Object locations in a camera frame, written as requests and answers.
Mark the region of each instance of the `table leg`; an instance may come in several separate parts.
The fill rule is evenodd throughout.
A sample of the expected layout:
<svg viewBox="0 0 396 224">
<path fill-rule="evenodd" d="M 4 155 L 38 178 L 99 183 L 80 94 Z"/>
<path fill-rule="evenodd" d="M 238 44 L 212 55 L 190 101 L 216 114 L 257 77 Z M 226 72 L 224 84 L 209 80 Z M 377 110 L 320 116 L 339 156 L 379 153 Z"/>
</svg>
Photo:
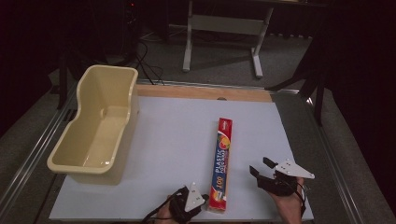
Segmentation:
<svg viewBox="0 0 396 224">
<path fill-rule="evenodd" d="M 262 23 L 262 30 L 259 33 L 259 41 L 257 42 L 256 48 L 251 49 L 251 57 L 253 59 L 254 70 L 256 73 L 256 77 L 258 78 L 262 77 L 262 66 L 260 64 L 259 52 L 260 52 L 260 48 L 262 47 L 262 41 L 264 40 L 265 33 L 267 32 L 267 28 L 270 23 L 270 19 L 273 11 L 274 11 L 273 7 L 268 8 L 267 15 Z"/>
<path fill-rule="evenodd" d="M 192 17 L 192 0 L 190 0 L 190 3 L 189 3 L 189 17 L 187 19 L 187 44 L 186 44 L 186 50 L 184 52 L 183 72 L 190 72 L 191 48 L 192 48 L 192 42 L 191 42 L 191 33 L 192 33 L 191 17 Z"/>
</svg>

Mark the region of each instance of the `yellow plastic bin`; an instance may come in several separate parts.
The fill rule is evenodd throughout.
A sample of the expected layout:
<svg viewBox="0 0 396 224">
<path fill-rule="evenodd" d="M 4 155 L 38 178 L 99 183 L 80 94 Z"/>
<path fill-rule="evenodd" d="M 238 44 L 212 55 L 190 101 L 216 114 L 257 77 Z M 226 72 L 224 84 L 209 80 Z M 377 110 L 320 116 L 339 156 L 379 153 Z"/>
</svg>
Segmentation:
<svg viewBox="0 0 396 224">
<path fill-rule="evenodd" d="M 139 111 L 136 80 L 133 68 L 87 69 L 77 87 L 76 117 L 47 160 L 52 172 L 81 183 L 120 183 Z"/>
</svg>

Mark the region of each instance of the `gray floor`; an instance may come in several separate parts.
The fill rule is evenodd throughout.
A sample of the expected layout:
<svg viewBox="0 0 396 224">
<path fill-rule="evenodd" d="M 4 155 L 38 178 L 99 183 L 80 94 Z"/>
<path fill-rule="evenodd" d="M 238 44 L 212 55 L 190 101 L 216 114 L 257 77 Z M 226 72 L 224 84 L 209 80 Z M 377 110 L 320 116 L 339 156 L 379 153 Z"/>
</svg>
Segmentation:
<svg viewBox="0 0 396 224">
<path fill-rule="evenodd" d="M 178 28 L 175 28 L 175 35 L 171 36 L 168 43 L 159 40 L 155 35 L 145 36 L 143 42 L 148 46 L 148 53 L 144 60 L 152 66 L 157 75 L 162 72 L 161 78 L 164 81 L 264 88 L 291 77 L 310 43 L 310 39 L 267 36 L 260 53 L 264 77 L 257 79 L 249 56 L 249 48 L 255 44 L 256 38 L 241 35 L 220 37 L 223 40 L 239 41 L 219 43 L 207 41 L 213 38 L 212 35 L 194 34 L 189 73 L 183 73 L 181 70 L 186 41 L 185 33 Z M 138 47 L 139 54 L 143 56 L 144 45 Z M 153 80 L 158 79 L 148 67 L 145 68 Z M 139 76 L 146 78 L 143 74 L 139 69 Z M 50 75 L 54 77 L 55 83 L 56 75 L 57 71 Z M 295 83 L 289 86 L 289 89 L 298 90 L 302 83 Z M 23 160 L 35 148 L 52 118 L 60 116 L 56 110 L 57 100 L 57 95 L 44 95 L 0 139 L 0 193 L 6 192 L 8 183 L 18 172 Z M 352 133 L 332 99 L 332 93 L 325 91 L 322 128 L 306 123 L 311 111 L 305 110 L 304 113 L 304 102 L 297 95 L 278 94 L 274 100 L 279 111 L 282 111 L 281 117 L 290 146 L 296 148 L 293 150 L 295 159 L 317 175 L 315 181 L 308 182 L 311 188 L 308 192 L 311 197 L 308 197 L 313 206 L 315 223 L 396 223 Z M 66 123 L 61 122 L 59 129 Z M 337 188 L 337 181 L 334 181 L 332 173 L 334 163 L 330 164 L 327 160 L 328 151 L 318 149 L 317 146 L 323 144 L 319 141 L 324 141 L 330 146 L 330 156 L 336 161 L 335 168 L 339 168 L 342 173 L 342 176 L 337 178 L 341 178 L 341 182 L 345 181 L 344 189 L 351 194 L 361 220 L 350 220 L 344 202 L 338 196 L 340 189 Z M 49 149 L 42 152 L 34 171 L 26 176 L 26 186 L 8 211 L 4 223 L 58 223 L 48 220 L 50 209 L 64 179 L 64 175 L 54 175 L 46 167 L 45 160 L 53 144 L 48 142 Z"/>
</svg>

